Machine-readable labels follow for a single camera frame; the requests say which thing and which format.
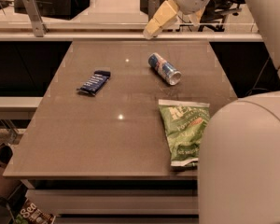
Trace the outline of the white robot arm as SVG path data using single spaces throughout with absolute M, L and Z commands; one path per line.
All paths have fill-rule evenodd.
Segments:
M 280 0 L 245 0 L 280 78 Z M 280 224 L 280 91 L 221 108 L 203 133 L 199 224 Z

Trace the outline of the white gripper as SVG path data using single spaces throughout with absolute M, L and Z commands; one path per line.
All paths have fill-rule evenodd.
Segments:
M 205 11 L 204 7 L 209 1 L 210 0 L 165 0 L 145 27 L 143 31 L 144 38 L 151 39 L 156 37 L 165 28 L 174 24 L 179 9 L 183 14 L 190 14 L 190 22 L 194 26 L 198 26 Z

